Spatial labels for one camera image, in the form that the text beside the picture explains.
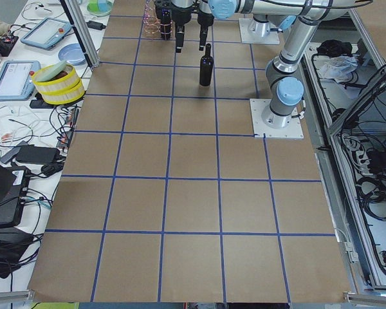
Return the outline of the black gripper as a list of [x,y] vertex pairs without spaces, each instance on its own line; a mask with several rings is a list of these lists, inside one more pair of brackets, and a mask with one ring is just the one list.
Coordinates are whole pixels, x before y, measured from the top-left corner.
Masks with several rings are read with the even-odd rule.
[[171,18],[176,25],[176,53],[181,53],[185,39],[185,24],[189,23],[192,16],[192,7],[180,8],[174,6],[172,8]]
[[207,43],[207,32],[208,28],[211,27],[214,23],[214,16],[209,8],[209,6],[200,6],[198,9],[198,23],[200,25],[199,33],[199,51],[205,49]]

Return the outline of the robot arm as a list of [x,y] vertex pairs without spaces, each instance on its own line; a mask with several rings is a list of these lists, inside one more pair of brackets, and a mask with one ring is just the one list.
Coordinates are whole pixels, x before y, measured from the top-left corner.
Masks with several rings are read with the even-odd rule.
[[271,67],[279,75],[296,72],[306,46],[322,21],[336,19],[348,10],[366,6],[372,1],[209,1],[211,14],[228,19],[235,13],[261,15],[294,15],[297,17],[280,54]]
[[[252,11],[253,1],[171,1],[169,4],[170,18],[175,26],[176,52],[180,53],[184,45],[185,25],[190,22],[194,10],[197,10],[200,24],[199,50],[203,51],[207,43],[208,28],[214,19],[228,19],[234,13],[248,14]],[[247,27],[247,33],[254,37],[266,37],[271,25],[279,31],[288,29],[296,20],[294,15],[263,15],[253,14]]]

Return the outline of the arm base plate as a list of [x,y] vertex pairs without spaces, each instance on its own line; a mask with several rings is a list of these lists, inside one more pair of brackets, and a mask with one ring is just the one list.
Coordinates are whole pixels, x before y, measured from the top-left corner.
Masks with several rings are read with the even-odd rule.
[[270,99],[250,99],[253,136],[255,138],[292,139],[304,138],[297,108],[288,116],[278,116],[270,109]]
[[279,45],[278,29],[267,21],[262,23],[250,18],[239,19],[241,42],[244,44]]

